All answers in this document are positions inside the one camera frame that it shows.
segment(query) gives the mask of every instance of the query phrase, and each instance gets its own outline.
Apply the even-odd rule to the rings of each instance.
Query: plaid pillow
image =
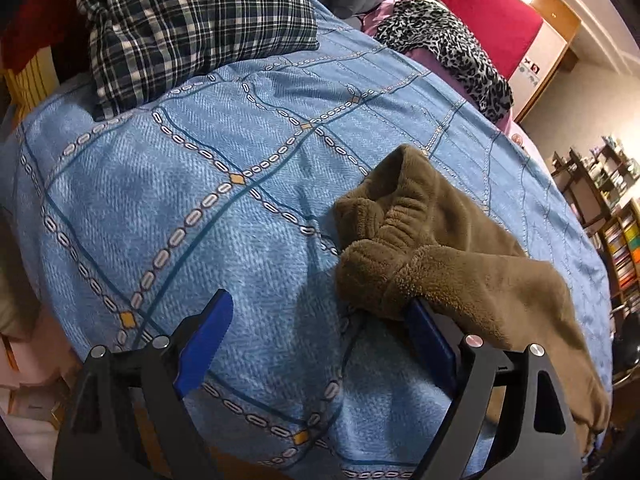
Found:
[[[195,74],[241,59],[315,50],[309,0],[77,0],[92,24],[91,69],[109,119]]]

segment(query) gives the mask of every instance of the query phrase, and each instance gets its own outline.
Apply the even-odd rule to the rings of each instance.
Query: leopard print fabric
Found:
[[[513,93],[487,53],[450,10],[425,0],[401,0],[378,25],[376,40],[404,54],[426,48],[466,90],[481,114],[497,123],[513,106]]]

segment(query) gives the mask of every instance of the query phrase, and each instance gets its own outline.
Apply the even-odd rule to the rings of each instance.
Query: blue bedsheet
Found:
[[[519,147],[417,63],[316,14],[320,50],[225,66],[111,121],[92,121],[87,77],[65,84],[2,147],[1,202],[81,356],[143,345],[232,294],[187,399],[210,444],[305,480],[408,478],[449,399],[382,323],[336,300],[335,199],[413,143],[553,262],[609,385],[607,276]]]

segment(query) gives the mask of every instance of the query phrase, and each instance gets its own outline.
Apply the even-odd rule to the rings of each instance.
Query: metal screw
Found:
[[[482,341],[482,338],[479,335],[469,334],[465,337],[465,343],[471,346],[471,348],[480,348],[484,341]]]
[[[93,348],[91,348],[91,357],[93,357],[94,359],[100,359],[100,357],[102,357],[106,353],[107,349],[102,345],[94,346]]]
[[[529,347],[529,350],[533,355],[538,357],[542,357],[545,354],[545,348],[537,343],[533,343],[533,345]]]
[[[165,335],[159,335],[154,338],[151,344],[154,348],[161,350],[162,348],[167,348],[169,346],[169,338]]]

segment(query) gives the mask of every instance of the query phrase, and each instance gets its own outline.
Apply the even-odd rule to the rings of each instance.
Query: pink headboard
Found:
[[[505,78],[510,78],[542,26],[521,0],[441,0],[476,35]]]

